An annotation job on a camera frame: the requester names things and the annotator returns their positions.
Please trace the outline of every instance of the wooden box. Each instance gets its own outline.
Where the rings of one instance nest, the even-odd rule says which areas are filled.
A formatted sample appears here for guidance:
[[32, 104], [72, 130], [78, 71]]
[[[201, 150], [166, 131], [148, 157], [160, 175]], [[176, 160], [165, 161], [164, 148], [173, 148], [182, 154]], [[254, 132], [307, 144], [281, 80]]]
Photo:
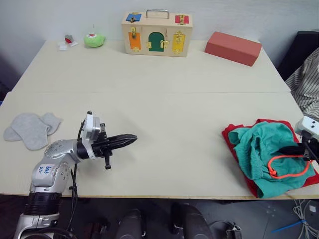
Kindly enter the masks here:
[[167, 10], [128, 12], [122, 20], [125, 50], [129, 54], [187, 56], [192, 29], [190, 14]]

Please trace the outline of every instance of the green cloth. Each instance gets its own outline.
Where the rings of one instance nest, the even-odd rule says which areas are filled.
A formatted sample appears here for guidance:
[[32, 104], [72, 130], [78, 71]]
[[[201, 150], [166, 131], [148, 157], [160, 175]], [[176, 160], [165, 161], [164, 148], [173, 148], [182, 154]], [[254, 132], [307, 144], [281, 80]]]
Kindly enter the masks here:
[[[239, 166], [247, 178], [258, 186], [259, 198], [279, 196], [286, 191], [300, 188], [307, 178], [314, 176], [312, 165], [306, 174], [300, 177], [273, 179], [268, 171], [271, 158], [281, 155], [278, 150], [285, 146], [295, 146], [293, 133], [283, 123], [261, 122], [252, 128], [237, 128], [228, 134], [234, 147]], [[277, 159], [272, 168], [278, 176], [300, 173], [305, 169], [306, 162], [300, 158]]]

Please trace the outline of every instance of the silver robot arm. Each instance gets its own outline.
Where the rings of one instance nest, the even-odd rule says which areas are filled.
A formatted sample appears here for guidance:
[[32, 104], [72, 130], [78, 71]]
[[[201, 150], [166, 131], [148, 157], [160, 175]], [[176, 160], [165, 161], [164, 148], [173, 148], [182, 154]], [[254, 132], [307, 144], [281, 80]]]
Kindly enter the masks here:
[[59, 140], [49, 145], [44, 157], [35, 166], [28, 203], [19, 217], [14, 239], [27, 238], [34, 234], [35, 230], [54, 227], [57, 224], [62, 193], [71, 175], [70, 168], [74, 164], [88, 158], [104, 157], [106, 169], [109, 169], [112, 150], [129, 145], [136, 139], [137, 137], [131, 134], [107, 138], [105, 125], [100, 124], [100, 119], [88, 112], [78, 138]]

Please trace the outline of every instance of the red cloth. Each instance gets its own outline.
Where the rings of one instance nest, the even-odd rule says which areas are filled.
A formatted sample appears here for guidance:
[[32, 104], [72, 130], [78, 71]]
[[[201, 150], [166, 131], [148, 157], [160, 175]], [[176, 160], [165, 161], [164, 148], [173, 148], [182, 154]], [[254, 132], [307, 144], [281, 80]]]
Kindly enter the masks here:
[[[256, 121], [255, 124], [257, 123], [260, 123], [260, 122], [269, 122], [269, 123], [272, 123], [272, 122], [277, 122], [277, 123], [283, 123], [285, 124], [286, 126], [289, 127], [289, 129], [292, 131], [293, 135], [294, 135], [294, 141], [296, 143], [299, 143], [299, 140], [297, 138], [297, 136], [295, 135], [295, 132], [294, 132], [294, 129], [291, 127], [290, 123], [287, 122], [287, 121], [283, 121], [283, 120], [271, 120], [271, 119], [258, 119]], [[236, 155], [236, 151], [234, 150], [234, 147], [235, 145], [232, 144], [230, 141], [229, 141], [229, 138], [228, 138], [228, 133], [233, 131], [234, 129], [236, 128], [243, 128], [243, 127], [247, 127], [247, 128], [251, 128], [252, 126], [244, 126], [244, 125], [233, 125], [233, 124], [230, 124], [223, 132], [222, 132], [222, 135], [231, 151], [231, 153], [233, 154], [234, 158], [236, 159], [236, 161], [238, 162], [238, 158], [237, 158], [237, 155]], [[257, 194], [257, 190], [258, 190], [258, 186], [255, 184], [255, 182], [253, 180], [250, 180], [249, 178], [247, 178], [245, 175], [245, 180], [246, 180], [246, 183], [248, 185], [248, 188], [249, 190], [252, 192], [252, 194], [258, 198], [258, 194]], [[315, 171], [315, 176], [312, 176], [312, 177], [309, 177], [305, 184], [303, 185], [303, 187], [306, 187], [306, 186], [309, 186], [309, 185], [312, 185], [312, 184], [316, 184], [316, 183], [319, 183], [319, 174]]]

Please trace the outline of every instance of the red foam block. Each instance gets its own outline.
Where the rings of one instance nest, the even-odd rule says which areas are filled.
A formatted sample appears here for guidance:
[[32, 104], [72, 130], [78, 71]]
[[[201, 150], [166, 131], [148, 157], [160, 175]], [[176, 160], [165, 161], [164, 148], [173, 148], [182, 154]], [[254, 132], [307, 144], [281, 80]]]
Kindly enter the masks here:
[[207, 42], [205, 52], [252, 66], [259, 56], [261, 47], [258, 42], [216, 31]]

